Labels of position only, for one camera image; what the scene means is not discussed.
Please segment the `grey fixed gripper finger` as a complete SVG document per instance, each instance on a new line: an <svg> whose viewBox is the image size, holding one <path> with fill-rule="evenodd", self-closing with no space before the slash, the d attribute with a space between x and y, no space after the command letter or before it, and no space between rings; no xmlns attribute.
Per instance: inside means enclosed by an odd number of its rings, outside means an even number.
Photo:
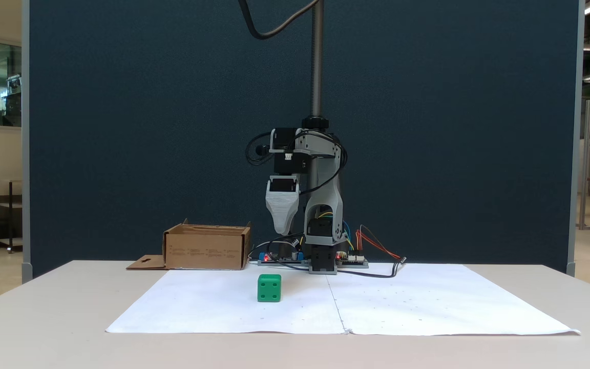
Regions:
<svg viewBox="0 0 590 369"><path fill-rule="evenodd" d="M292 222L297 207L276 207L268 209L272 216L272 223L277 234L286 236L292 229Z"/></svg>

